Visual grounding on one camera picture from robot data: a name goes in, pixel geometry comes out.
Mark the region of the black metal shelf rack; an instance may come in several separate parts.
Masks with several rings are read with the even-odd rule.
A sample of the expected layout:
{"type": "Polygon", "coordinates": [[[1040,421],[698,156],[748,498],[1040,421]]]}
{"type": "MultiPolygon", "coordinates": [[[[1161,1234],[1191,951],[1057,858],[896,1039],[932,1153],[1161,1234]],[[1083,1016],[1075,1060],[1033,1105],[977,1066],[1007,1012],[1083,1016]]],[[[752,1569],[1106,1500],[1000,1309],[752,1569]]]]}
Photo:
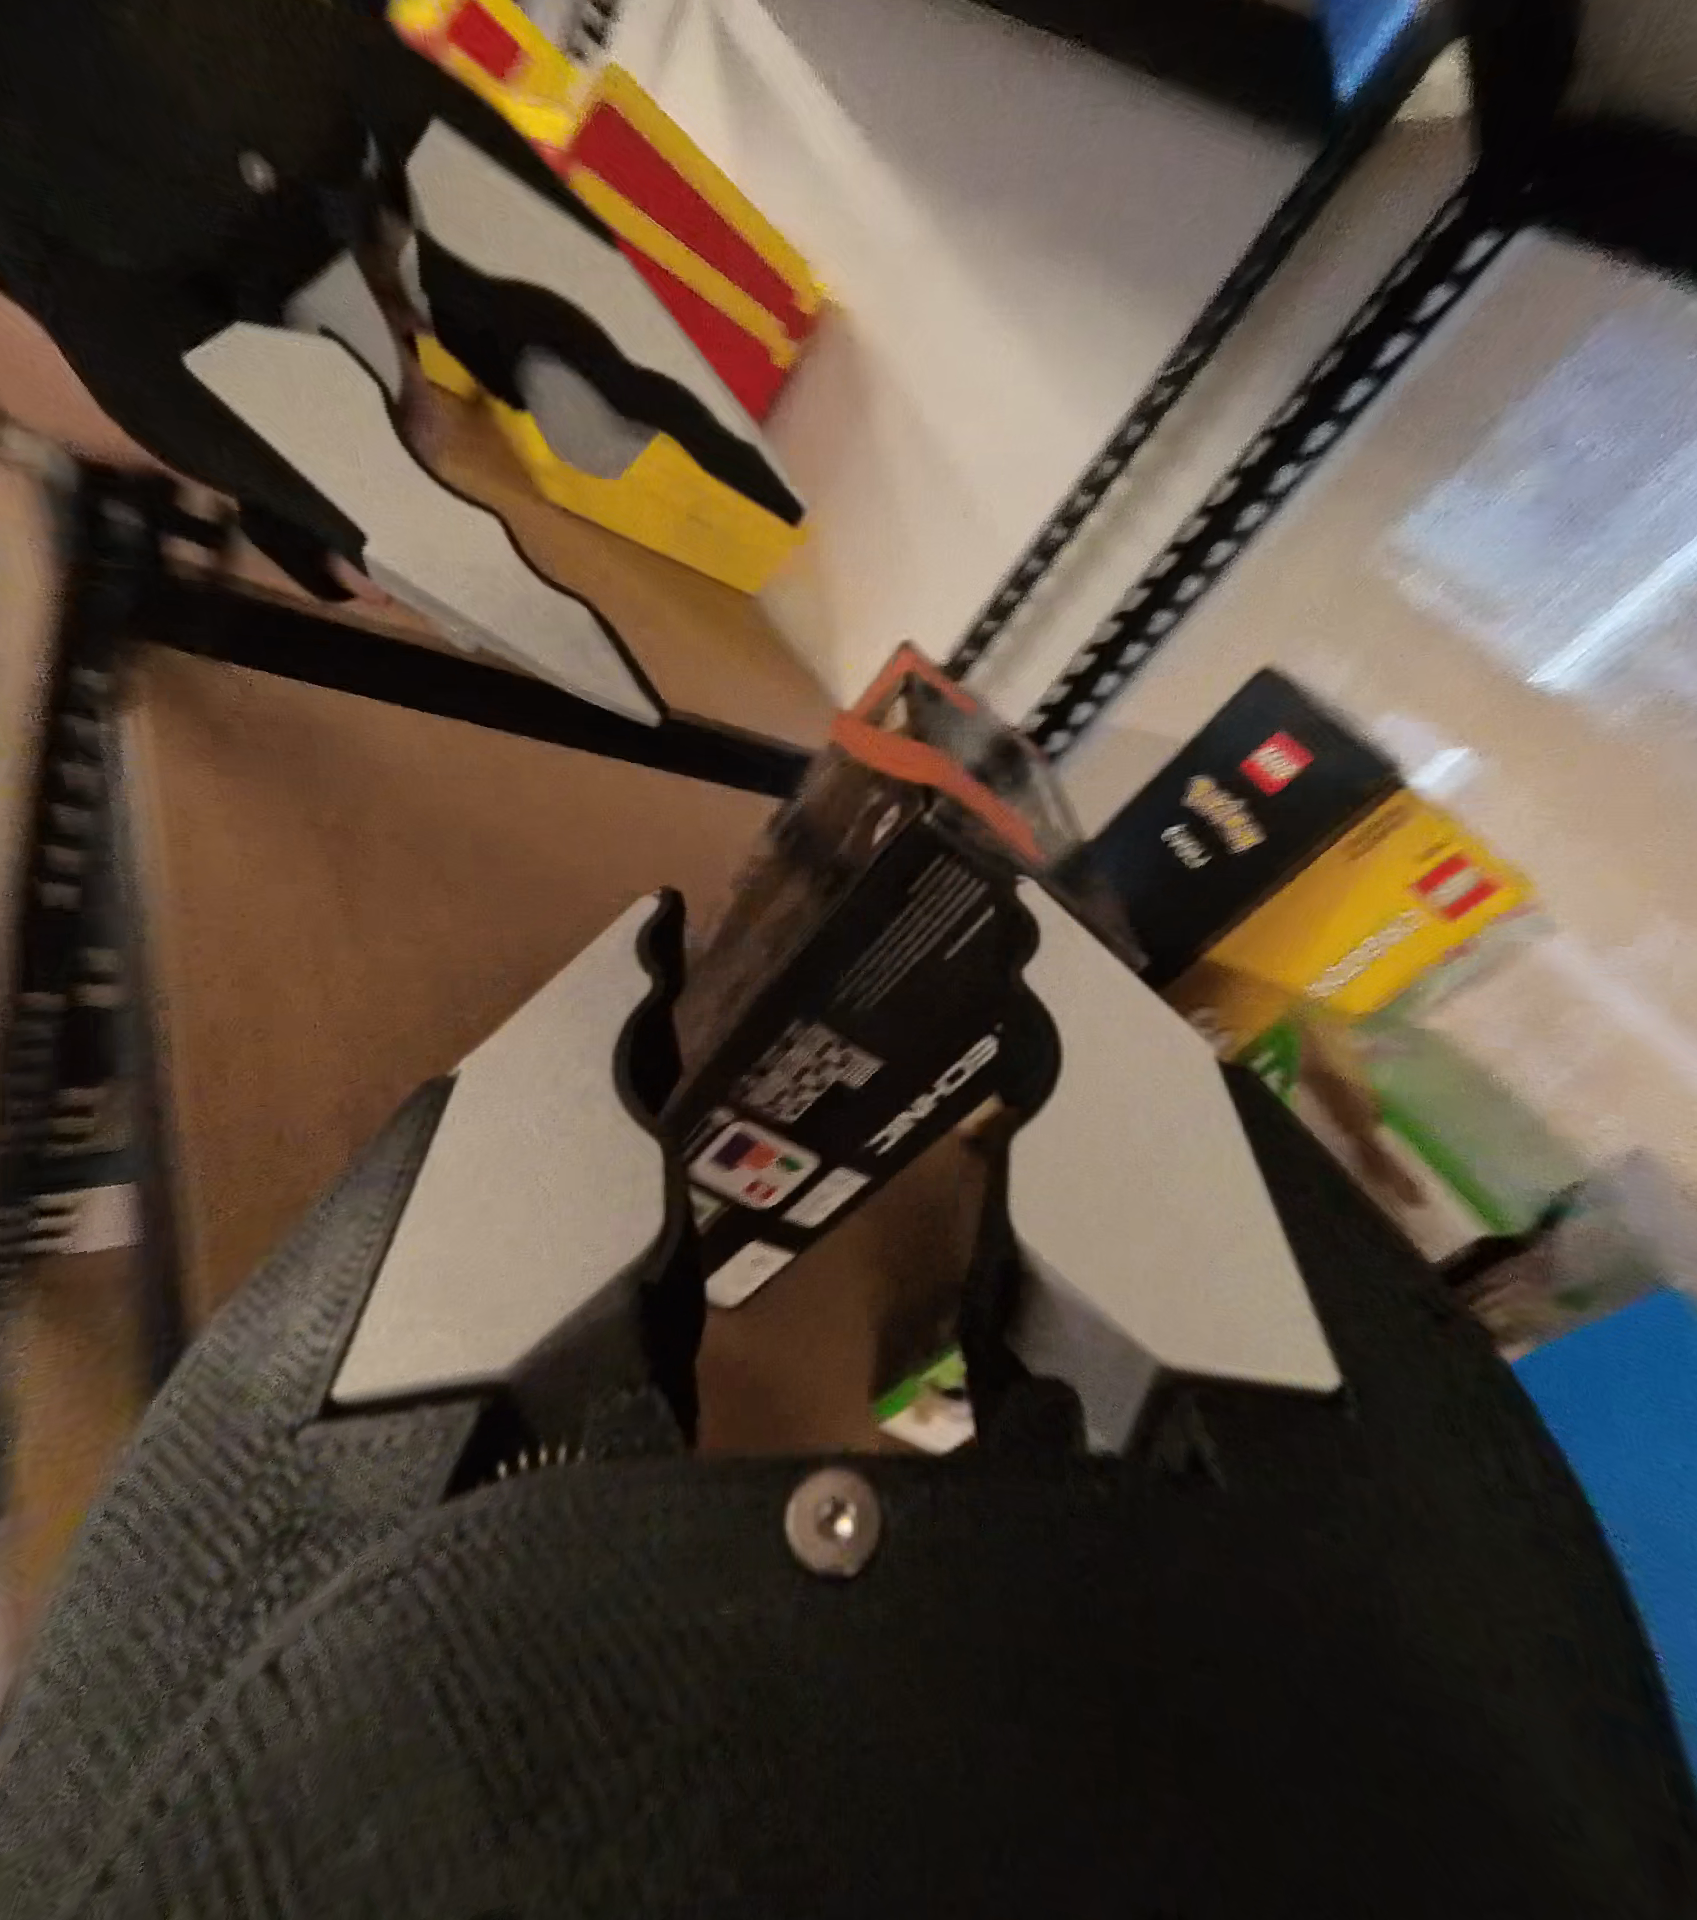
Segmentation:
{"type": "Polygon", "coordinates": [[[788,740],[959,638],[1327,132],[984,4],[626,4],[613,53],[819,273],[769,417],[808,531],[745,595],[526,529],[673,705],[788,740]]]}
{"type": "MultiPolygon", "coordinates": [[[[1513,168],[1492,206],[1550,216],[1609,263],[1690,275],[1697,292],[1697,86],[1630,92],[1598,53],[1648,52],[1638,26],[1687,26],[1661,4],[1584,4],[1574,86],[1540,120],[1496,135],[1513,168]]],[[[1658,52],[1656,83],[1697,81],[1658,52]]],[[[203,1331],[411,1084],[451,1066],[587,943],[625,897],[660,881],[717,900],[742,864],[742,827],[769,806],[729,754],[772,757],[720,732],[700,744],[611,741],[606,714],[404,635],[349,627],[278,595],[213,592],[195,617],[164,587],[130,630],[117,741],[125,916],[146,1028],[145,1238],[164,1262],[156,1378],[203,1331]]],[[[1676,794],[1674,748],[1614,789],[1574,798],[1553,827],[1649,833],[1667,903],[1697,906],[1697,777],[1676,794]]],[[[1579,1212],[1542,1251],[1493,1244],[1477,1282],[1516,1308],[1542,1254],[1598,1249],[1697,1299],[1697,1185],[1648,1149],[1589,1171],[1579,1212]]]]}

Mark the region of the red and yellow storage bin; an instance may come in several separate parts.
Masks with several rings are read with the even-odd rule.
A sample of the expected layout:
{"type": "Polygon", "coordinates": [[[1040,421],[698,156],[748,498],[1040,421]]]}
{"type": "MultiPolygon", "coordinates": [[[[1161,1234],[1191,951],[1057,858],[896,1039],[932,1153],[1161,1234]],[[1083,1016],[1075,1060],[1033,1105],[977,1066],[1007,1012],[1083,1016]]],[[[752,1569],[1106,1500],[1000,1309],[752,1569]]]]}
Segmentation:
{"type": "Polygon", "coordinates": [[[397,35],[495,107],[530,143],[569,146],[583,68],[512,1],[387,1],[397,35]]]}
{"type": "Polygon", "coordinates": [[[597,74],[561,163],[747,415],[764,421],[828,306],[807,257],[621,64],[597,74]]]}

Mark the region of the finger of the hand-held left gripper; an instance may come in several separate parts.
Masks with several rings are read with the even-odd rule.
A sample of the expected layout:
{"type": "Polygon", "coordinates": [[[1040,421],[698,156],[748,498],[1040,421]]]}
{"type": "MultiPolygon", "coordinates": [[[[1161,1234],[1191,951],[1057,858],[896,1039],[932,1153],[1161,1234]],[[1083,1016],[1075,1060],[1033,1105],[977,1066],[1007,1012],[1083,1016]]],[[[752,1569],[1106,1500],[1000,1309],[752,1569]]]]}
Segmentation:
{"type": "Polygon", "coordinates": [[[665,436],[776,522],[805,522],[757,420],[541,156],[500,162],[434,120],[404,183],[433,331],[492,396],[530,409],[530,376],[563,370],[641,440],[665,436]]]}
{"type": "Polygon", "coordinates": [[[642,727],[665,708],[602,617],[545,579],[510,527],[402,442],[380,379],[331,336],[235,324],[190,376],[359,527],[357,569],[471,654],[642,727]]]}

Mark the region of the translucent window blind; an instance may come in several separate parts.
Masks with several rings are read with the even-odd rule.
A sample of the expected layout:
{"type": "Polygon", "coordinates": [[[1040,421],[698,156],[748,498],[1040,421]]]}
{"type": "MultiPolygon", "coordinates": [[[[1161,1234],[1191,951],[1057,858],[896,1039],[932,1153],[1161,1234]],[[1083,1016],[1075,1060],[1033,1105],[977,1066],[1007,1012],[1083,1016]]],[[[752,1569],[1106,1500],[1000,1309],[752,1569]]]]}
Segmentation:
{"type": "Polygon", "coordinates": [[[1697,289],[1516,238],[1068,763],[1100,827],[1277,665],[1536,889],[1417,1064],[1697,1296],[1697,289]]]}

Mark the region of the black toy box orange tape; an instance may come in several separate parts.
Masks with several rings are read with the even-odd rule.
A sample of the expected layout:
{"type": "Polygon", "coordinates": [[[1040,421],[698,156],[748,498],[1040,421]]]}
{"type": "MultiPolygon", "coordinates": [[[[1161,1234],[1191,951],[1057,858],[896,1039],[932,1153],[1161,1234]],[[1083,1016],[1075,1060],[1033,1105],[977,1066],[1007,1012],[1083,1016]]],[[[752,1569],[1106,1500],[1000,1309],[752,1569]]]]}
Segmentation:
{"type": "Polygon", "coordinates": [[[1083,849],[1053,766],[901,646],[769,820],[675,1009],[665,1127],[734,1311],[991,1096],[1036,951],[1025,879],[1083,849]]]}

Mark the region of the black toy box tan base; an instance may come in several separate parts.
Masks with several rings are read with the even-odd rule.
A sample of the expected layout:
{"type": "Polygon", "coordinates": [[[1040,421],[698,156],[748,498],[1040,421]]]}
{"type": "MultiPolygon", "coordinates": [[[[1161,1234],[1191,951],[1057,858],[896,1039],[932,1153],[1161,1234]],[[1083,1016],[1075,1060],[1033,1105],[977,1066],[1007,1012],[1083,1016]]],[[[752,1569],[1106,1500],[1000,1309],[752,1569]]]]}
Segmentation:
{"type": "Polygon", "coordinates": [[[1091,872],[1165,989],[1403,789],[1337,708],[1261,668],[1090,837],[1091,872]]]}

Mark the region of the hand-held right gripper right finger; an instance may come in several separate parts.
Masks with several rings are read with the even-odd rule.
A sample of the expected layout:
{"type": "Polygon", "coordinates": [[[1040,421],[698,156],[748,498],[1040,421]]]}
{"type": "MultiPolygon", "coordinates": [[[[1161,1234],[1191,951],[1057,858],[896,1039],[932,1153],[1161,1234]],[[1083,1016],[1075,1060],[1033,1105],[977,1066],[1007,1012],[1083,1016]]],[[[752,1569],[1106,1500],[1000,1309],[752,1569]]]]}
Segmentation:
{"type": "Polygon", "coordinates": [[[1043,884],[1014,894],[1000,1153],[959,1302],[979,1430],[1068,1397],[1140,1454],[1188,1384],[1329,1403],[1343,1371],[1209,1046],[1043,884]]]}

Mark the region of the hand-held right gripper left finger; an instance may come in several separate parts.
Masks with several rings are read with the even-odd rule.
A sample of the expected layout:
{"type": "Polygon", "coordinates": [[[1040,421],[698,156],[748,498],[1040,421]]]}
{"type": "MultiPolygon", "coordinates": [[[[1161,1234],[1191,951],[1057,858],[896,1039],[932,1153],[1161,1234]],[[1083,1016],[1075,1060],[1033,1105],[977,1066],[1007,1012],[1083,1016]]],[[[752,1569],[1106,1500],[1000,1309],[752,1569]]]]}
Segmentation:
{"type": "Polygon", "coordinates": [[[694,1440],[706,1308],[663,1127],[684,936],[681,892],[637,897],[429,1092],[331,1413],[500,1405],[530,1447],[694,1440]]]}

